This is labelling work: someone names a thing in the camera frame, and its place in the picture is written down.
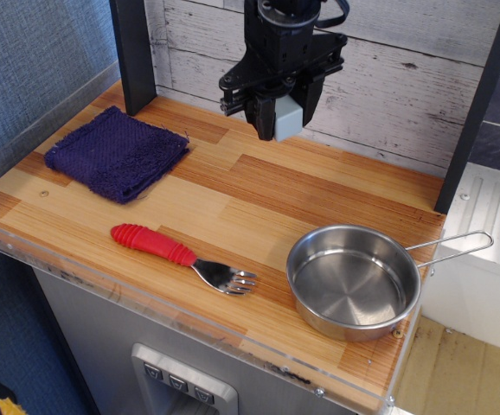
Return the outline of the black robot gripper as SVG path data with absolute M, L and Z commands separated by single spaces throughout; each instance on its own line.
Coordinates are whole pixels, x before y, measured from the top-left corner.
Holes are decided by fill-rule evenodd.
M 245 110 L 263 141 L 271 141 L 276 98 L 290 95 L 303 110 L 307 126 L 317 109 L 324 78 L 342 69 L 341 50 L 348 37 L 340 33 L 316 34 L 342 24 L 348 3 L 338 1 L 338 16 L 319 18 L 321 1 L 245 1 L 241 61 L 223 75 L 219 87 L 221 109 L 230 116 Z

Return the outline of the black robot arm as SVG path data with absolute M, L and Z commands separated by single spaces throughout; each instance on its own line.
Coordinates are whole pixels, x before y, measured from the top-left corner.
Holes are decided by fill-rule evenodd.
M 299 134 L 313 118 L 325 78 L 343 67 L 348 38 L 329 29 L 345 22 L 350 7 L 337 5 L 340 15 L 323 20 L 319 1 L 246 1 L 246 52 L 219 81 L 224 114 L 244 112 L 263 141 Z

